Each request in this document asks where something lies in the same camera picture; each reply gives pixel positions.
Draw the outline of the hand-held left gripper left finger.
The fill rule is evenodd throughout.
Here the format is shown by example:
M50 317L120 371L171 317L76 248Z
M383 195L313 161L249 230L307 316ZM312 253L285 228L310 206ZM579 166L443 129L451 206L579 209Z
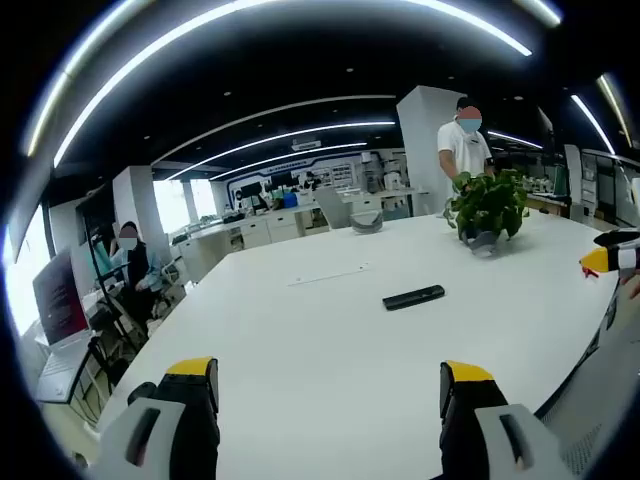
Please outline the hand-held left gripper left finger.
M218 360L200 357L145 382L101 434L100 479L214 479L218 447Z

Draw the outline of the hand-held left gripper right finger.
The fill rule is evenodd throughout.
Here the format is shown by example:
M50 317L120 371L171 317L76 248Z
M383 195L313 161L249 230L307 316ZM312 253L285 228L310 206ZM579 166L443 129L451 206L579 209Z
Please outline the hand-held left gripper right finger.
M471 364L440 364L442 479L571 479L559 441L494 377Z

